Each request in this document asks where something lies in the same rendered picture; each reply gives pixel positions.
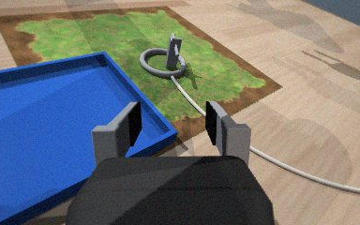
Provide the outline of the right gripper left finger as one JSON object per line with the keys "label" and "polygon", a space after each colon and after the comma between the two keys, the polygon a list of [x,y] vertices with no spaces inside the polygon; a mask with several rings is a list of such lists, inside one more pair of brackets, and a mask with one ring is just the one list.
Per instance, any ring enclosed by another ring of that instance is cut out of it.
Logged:
{"label": "right gripper left finger", "polygon": [[106,158],[124,158],[141,130],[141,102],[130,102],[107,126],[96,126],[91,131],[96,167]]}

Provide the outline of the green grass turf mat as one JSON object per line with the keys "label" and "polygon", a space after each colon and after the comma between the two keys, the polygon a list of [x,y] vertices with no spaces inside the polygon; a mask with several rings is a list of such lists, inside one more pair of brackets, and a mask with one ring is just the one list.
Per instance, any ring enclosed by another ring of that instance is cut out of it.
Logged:
{"label": "green grass turf mat", "polygon": [[232,116],[283,87],[167,6],[0,16],[0,33],[17,67],[106,52],[177,131],[149,157],[206,130],[205,117],[171,77],[140,63],[146,50],[168,50],[172,33],[182,39],[187,64],[174,78],[204,111],[206,101],[216,101]]}

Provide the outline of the light grey ring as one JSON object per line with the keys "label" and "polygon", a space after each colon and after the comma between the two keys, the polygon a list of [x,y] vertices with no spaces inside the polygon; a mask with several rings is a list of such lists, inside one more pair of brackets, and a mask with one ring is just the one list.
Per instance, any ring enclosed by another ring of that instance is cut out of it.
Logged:
{"label": "light grey ring", "polygon": [[152,54],[152,53],[164,53],[164,54],[167,54],[167,50],[166,49],[155,48],[155,49],[146,50],[141,54],[140,63],[142,65],[142,67],[145,70],[147,70],[148,72],[150,72],[150,73],[152,73],[154,75],[160,76],[160,77],[171,77],[172,75],[175,77],[175,76],[181,75],[186,70],[186,67],[187,67],[186,61],[180,55],[178,57],[178,61],[181,63],[181,67],[178,70],[176,70],[176,71],[161,71],[161,70],[154,69],[154,68],[150,67],[149,65],[147,65],[146,62],[145,62],[145,57],[147,55],[149,55],[149,54]]}

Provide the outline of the blue tray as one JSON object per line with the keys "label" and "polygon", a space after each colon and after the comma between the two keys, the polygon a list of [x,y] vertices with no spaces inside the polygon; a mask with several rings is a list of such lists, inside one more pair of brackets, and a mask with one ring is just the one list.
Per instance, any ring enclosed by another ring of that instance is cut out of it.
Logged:
{"label": "blue tray", "polygon": [[0,70],[0,225],[21,225],[75,196],[96,168],[91,130],[141,102],[125,158],[177,131],[106,52]]}

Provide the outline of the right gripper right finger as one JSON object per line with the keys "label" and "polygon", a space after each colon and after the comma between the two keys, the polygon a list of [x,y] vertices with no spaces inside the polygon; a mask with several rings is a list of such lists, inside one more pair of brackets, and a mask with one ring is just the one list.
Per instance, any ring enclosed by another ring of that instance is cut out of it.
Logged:
{"label": "right gripper right finger", "polygon": [[251,128],[236,124],[216,101],[206,101],[205,128],[221,156],[243,159],[248,166]]}

